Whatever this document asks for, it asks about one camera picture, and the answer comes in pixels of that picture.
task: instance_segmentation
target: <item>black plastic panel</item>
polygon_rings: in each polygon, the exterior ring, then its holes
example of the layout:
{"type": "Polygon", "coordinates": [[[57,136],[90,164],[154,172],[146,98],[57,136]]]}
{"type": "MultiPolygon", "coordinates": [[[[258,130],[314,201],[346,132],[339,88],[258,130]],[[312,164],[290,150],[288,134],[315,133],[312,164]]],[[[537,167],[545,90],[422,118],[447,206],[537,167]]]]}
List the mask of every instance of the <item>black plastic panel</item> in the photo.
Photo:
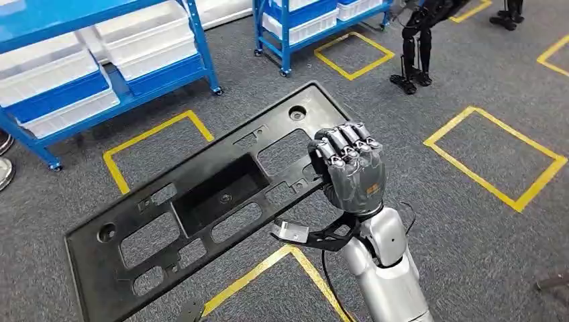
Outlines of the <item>black plastic panel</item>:
{"type": "Polygon", "coordinates": [[[303,174],[310,164],[308,156],[270,176],[257,155],[296,129],[313,138],[322,127],[347,120],[316,82],[306,84],[69,231],[65,242],[84,321],[127,319],[316,191],[322,182],[303,174]],[[238,143],[243,138],[247,144],[238,143]],[[272,204],[265,194],[282,182],[294,187],[293,194],[272,204]],[[250,203],[259,206],[261,216],[215,243],[211,230],[250,203]],[[167,212],[180,224],[178,239],[127,268],[121,242],[167,212]],[[183,268],[178,251],[196,239],[205,247],[205,255],[183,268]],[[163,270],[162,283],[142,296],[136,295],[136,278],[156,266],[163,270]]]}

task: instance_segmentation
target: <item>blue shelving unit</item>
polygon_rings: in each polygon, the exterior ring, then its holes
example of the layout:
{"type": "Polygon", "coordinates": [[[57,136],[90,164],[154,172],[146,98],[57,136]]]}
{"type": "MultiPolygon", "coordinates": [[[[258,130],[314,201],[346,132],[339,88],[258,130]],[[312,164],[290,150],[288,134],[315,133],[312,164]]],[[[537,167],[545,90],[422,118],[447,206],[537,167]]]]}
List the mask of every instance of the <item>blue shelving unit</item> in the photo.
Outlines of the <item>blue shelving unit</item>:
{"type": "Polygon", "coordinates": [[[291,73],[291,55],[293,52],[300,50],[310,44],[318,42],[336,32],[340,32],[350,26],[356,25],[361,21],[368,19],[379,13],[384,13],[382,25],[388,24],[387,11],[393,3],[393,0],[386,0],[382,5],[375,7],[369,11],[366,11],[350,20],[342,21],[338,20],[338,24],[334,28],[325,30],[319,34],[316,34],[310,38],[307,38],[301,42],[297,42],[292,46],[289,44],[289,0],[282,0],[282,16],[280,18],[280,23],[282,25],[282,40],[280,40],[275,34],[263,28],[262,16],[266,8],[269,6],[268,2],[270,0],[253,0],[253,20],[255,24],[255,55],[261,56],[263,53],[263,47],[267,47],[271,52],[280,58],[280,75],[287,77],[291,73]],[[280,49],[274,46],[271,42],[264,37],[264,34],[271,35],[279,44],[280,49]]]}
{"type": "MultiPolygon", "coordinates": [[[[75,3],[70,4],[69,0],[20,0],[17,1],[17,6],[20,7],[14,7],[14,5],[0,6],[0,54],[149,7],[164,0],[71,1],[75,3]]],[[[160,82],[155,82],[154,85],[146,83],[144,85],[146,92],[134,95],[118,70],[110,66],[107,72],[113,90],[121,101],[119,105],[42,139],[37,139],[18,126],[16,121],[3,109],[0,109],[0,128],[36,153],[52,170],[60,170],[62,166],[59,159],[47,149],[53,143],[69,138],[78,132],[89,129],[203,77],[208,79],[211,90],[215,94],[221,95],[222,90],[213,69],[213,62],[201,27],[195,0],[187,0],[187,4],[190,26],[195,34],[197,49],[203,63],[202,68],[189,68],[188,73],[177,72],[175,73],[177,78],[175,77],[170,81],[160,79],[160,82]]]]}

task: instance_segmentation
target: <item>mounting hole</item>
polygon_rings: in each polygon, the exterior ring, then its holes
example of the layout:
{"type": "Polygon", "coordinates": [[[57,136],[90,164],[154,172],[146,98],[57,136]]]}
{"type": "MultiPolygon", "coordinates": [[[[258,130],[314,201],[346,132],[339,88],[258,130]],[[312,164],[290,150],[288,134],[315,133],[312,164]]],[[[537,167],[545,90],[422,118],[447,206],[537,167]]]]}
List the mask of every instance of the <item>mounting hole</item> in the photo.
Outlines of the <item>mounting hole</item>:
{"type": "Polygon", "coordinates": [[[300,121],[306,117],[306,109],[300,105],[296,105],[289,109],[289,117],[293,121],[300,121]]]}
{"type": "Polygon", "coordinates": [[[117,232],[116,229],[117,228],[116,228],[114,223],[108,223],[108,224],[104,225],[99,230],[99,233],[97,234],[97,239],[101,243],[110,242],[111,239],[113,239],[113,237],[115,237],[115,234],[117,232]]]}
{"type": "Polygon", "coordinates": [[[233,200],[233,197],[232,197],[231,195],[228,195],[227,193],[226,193],[226,194],[223,194],[223,195],[221,196],[221,198],[219,198],[219,202],[221,202],[221,203],[228,203],[228,202],[230,202],[231,200],[233,200]]]}

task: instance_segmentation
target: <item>yellow tape square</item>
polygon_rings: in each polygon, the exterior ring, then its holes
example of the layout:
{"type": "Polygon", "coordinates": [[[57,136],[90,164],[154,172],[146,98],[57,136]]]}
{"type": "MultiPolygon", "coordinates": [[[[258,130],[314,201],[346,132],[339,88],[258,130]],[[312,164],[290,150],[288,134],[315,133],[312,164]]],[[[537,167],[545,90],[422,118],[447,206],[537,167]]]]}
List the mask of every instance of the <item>yellow tape square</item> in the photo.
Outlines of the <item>yellow tape square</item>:
{"type": "Polygon", "coordinates": [[[363,36],[362,34],[359,34],[357,32],[349,32],[345,35],[343,35],[340,38],[334,39],[331,42],[320,46],[316,49],[314,49],[314,55],[318,58],[320,58],[320,60],[322,60],[324,63],[326,63],[328,66],[332,67],[332,69],[334,69],[335,71],[339,72],[342,76],[346,77],[347,79],[349,79],[350,81],[353,81],[354,79],[362,76],[363,74],[369,72],[370,70],[376,68],[377,66],[383,64],[384,62],[386,62],[387,60],[390,60],[391,58],[393,58],[395,56],[395,54],[393,52],[391,52],[389,49],[384,48],[383,46],[381,46],[380,44],[374,42],[373,40],[363,36]],[[361,40],[365,41],[366,43],[370,44],[371,46],[375,47],[377,50],[381,51],[382,53],[385,54],[385,56],[383,56],[382,58],[372,62],[371,64],[369,64],[368,66],[365,66],[364,68],[353,72],[353,73],[349,73],[346,72],[344,69],[342,69],[340,66],[338,66],[336,63],[334,63],[333,61],[331,61],[330,59],[326,58],[321,51],[332,47],[333,45],[341,42],[342,40],[347,39],[350,36],[356,36],[358,38],[360,38],[361,40]]]}
{"type": "Polygon", "coordinates": [[[162,131],[163,129],[167,128],[168,126],[184,119],[188,117],[192,123],[194,123],[194,125],[197,127],[197,129],[200,131],[200,133],[203,135],[203,137],[208,141],[211,142],[214,140],[213,135],[211,135],[211,133],[209,133],[209,131],[207,130],[207,128],[203,125],[203,123],[201,123],[200,119],[197,117],[197,115],[195,115],[195,113],[193,111],[186,111],[176,117],[174,117],[173,119],[169,119],[168,121],[165,121],[164,123],[144,132],[143,134],[140,134],[139,136],[136,136],[122,144],[120,144],[117,147],[114,147],[112,149],[110,149],[109,151],[106,151],[103,154],[103,160],[105,161],[111,176],[113,177],[113,179],[115,179],[115,182],[117,183],[117,186],[119,187],[119,190],[121,191],[121,193],[123,195],[125,195],[126,193],[128,193],[130,191],[130,188],[128,187],[128,184],[126,183],[125,178],[123,177],[123,174],[121,173],[121,171],[119,170],[119,167],[117,166],[117,164],[115,163],[115,161],[113,160],[113,155],[130,147],[133,146],[134,144],[137,144],[138,142],[150,137],[153,134],[158,133],[159,131],[162,131]]]}
{"type": "Polygon", "coordinates": [[[487,7],[490,7],[490,5],[492,5],[491,0],[482,0],[480,5],[476,6],[475,8],[468,10],[467,12],[463,13],[462,15],[459,15],[458,17],[451,17],[449,19],[456,23],[463,22],[469,17],[472,17],[473,15],[476,15],[478,12],[486,9],[487,7]]]}
{"type": "Polygon", "coordinates": [[[343,322],[350,322],[348,317],[342,312],[340,305],[334,298],[332,291],[328,287],[328,284],[322,279],[318,270],[310,263],[308,258],[302,253],[302,251],[294,246],[285,245],[281,249],[277,250],[271,256],[267,257],[259,265],[253,268],[249,273],[245,274],[240,279],[236,280],[233,284],[229,285],[225,290],[221,291],[218,295],[215,295],[213,299],[205,303],[205,308],[203,311],[203,316],[207,316],[213,310],[218,308],[225,300],[230,296],[237,293],[255,278],[257,278],[261,273],[269,269],[271,266],[275,265],[279,260],[283,259],[286,255],[292,255],[301,265],[301,267],[306,271],[310,279],[316,284],[316,287],[322,292],[324,297],[330,302],[334,310],[340,316],[343,322]]]}
{"type": "Polygon", "coordinates": [[[569,72],[567,70],[563,70],[547,61],[549,57],[553,56],[553,54],[555,54],[559,49],[561,49],[566,44],[569,44],[569,35],[563,37],[560,41],[556,42],[553,46],[549,47],[543,54],[539,55],[539,57],[537,58],[537,62],[549,69],[555,70],[556,72],[559,72],[560,74],[569,77],[569,72]]]}
{"type": "Polygon", "coordinates": [[[469,176],[472,180],[476,181],[478,184],[483,186],[485,189],[490,191],[508,206],[514,208],[514,210],[518,212],[522,212],[522,210],[527,206],[527,204],[535,197],[537,194],[546,186],[546,184],[553,179],[555,174],[567,163],[567,158],[564,156],[560,156],[558,154],[553,153],[551,150],[545,148],[544,146],[540,145],[539,143],[533,141],[532,139],[528,138],[527,136],[519,133],[515,129],[509,127],[507,124],[503,123],[496,117],[493,117],[490,113],[486,112],[483,109],[479,109],[477,107],[469,106],[463,112],[455,116],[455,118],[451,119],[448,123],[446,123],[443,127],[441,127],[438,131],[436,131],[430,138],[426,139],[423,144],[432,148],[437,152],[440,156],[442,156],[445,160],[450,162],[456,168],[464,172],[467,176],[469,176]],[[466,119],[470,114],[477,112],[484,116],[485,118],[492,121],[497,126],[503,128],[511,135],[515,136],[516,138],[520,139],[521,141],[529,144],[530,146],[534,147],[535,149],[539,150],[541,153],[549,156],[550,158],[554,159],[554,162],[537,178],[537,180],[531,184],[529,189],[527,189],[521,197],[517,200],[513,200],[512,198],[508,197],[505,193],[502,193],[500,190],[496,189],[491,183],[471,171],[471,169],[467,168],[465,165],[460,163],[457,159],[453,158],[450,154],[442,150],[439,146],[436,145],[436,142],[442,138],[445,134],[447,134],[451,129],[453,129],[457,124],[461,121],[466,119]]]}

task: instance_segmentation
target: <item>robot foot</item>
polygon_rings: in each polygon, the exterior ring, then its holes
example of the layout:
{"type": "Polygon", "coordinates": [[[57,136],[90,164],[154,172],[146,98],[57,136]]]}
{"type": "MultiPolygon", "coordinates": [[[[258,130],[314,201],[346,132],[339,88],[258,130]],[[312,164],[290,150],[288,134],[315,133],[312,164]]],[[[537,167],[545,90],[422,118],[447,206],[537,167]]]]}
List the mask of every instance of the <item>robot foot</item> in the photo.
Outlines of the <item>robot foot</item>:
{"type": "Polygon", "coordinates": [[[413,94],[415,94],[415,92],[417,92],[417,87],[401,75],[391,75],[389,80],[393,84],[396,84],[401,89],[403,89],[403,91],[407,95],[413,95],[413,94]]]}
{"type": "Polygon", "coordinates": [[[501,25],[509,31],[513,31],[516,28],[516,24],[509,17],[491,17],[490,22],[494,25],[501,25]]]}
{"type": "Polygon", "coordinates": [[[427,87],[433,83],[428,72],[423,72],[417,68],[413,68],[413,71],[411,72],[411,80],[417,82],[422,87],[427,87]]]}
{"type": "MultiPolygon", "coordinates": [[[[500,18],[507,18],[509,16],[510,16],[510,11],[506,11],[506,10],[498,11],[498,17],[500,17],[500,18]]],[[[512,20],[515,23],[522,23],[525,20],[525,18],[518,15],[518,14],[514,14],[514,16],[512,17],[512,20]]]]}

